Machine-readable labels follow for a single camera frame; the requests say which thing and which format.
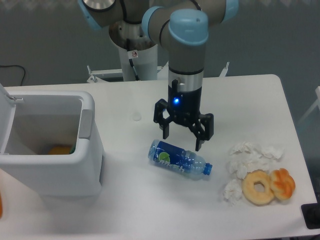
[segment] crumpled tissue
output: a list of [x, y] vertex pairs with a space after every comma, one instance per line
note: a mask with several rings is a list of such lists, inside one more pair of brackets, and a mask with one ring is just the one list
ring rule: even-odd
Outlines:
[[283, 147], [262, 147], [257, 143], [244, 141], [231, 149], [230, 155], [239, 155], [239, 157], [229, 162], [228, 171], [230, 174], [235, 172], [239, 179], [244, 179], [247, 173], [256, 170], [268, 171], [270, 160], [279, 161], [284, 154]]
[[242, 197], [242, 188], [237, 179], [232, 179], [224, 188], [223, 196], [231, 206], [234, 206]]
[[236, 144], [230, 151], [230, 155], [239, 153], [255, 154], [259, 158], [263, 156], [267, 159], [280, 160], [285, 154], [285, 148], [272, 145], [260, 146], [257, 143], [243, 141]]

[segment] orange object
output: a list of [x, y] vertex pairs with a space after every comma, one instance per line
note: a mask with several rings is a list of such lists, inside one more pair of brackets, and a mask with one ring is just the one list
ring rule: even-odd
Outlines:
[[72, 146], [55, 146], [51, 148], [48, 155], [68, 155]]
[[270, 173], [270, 187], [279, 200], [291, 198], [296, 189], [296, 183], [285, 168]]

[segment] plastic bottle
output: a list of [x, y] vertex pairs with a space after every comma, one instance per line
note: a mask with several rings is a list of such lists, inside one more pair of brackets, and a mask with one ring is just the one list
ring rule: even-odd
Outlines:
[[201, 177], [202, 174], [210, 175], [212, 165], [206, 163], [203, 157], [192, 151], [186, 151], [160, 140], [151, 144], [148, 158], [162, 166], [168, 166], [190, 178]]

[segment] trash can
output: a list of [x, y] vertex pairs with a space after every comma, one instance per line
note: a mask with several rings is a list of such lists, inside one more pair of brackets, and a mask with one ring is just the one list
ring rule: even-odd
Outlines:
[[104, 148], [85, 91], [10, 91], [0, 84], [0, 169], [40, 195], [101, 191]]

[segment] bagel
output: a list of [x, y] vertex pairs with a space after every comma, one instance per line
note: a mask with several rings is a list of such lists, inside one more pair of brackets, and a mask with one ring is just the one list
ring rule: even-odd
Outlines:
[[[264, 191], [257, 191], [255, 184], [262, 184]], [[242, 192], [246, 199], [256, 205], [270, 203], [275, 195], [270, 188], [270, 177], [264, 171], [258, 170], [248, 173], [242, 181]]]
[[287, 200], [291, 198], [296, 189], [294, 179], [289, 175], [288, 170], [280, 168], [270, 173], [270, 188], [279, 200]]

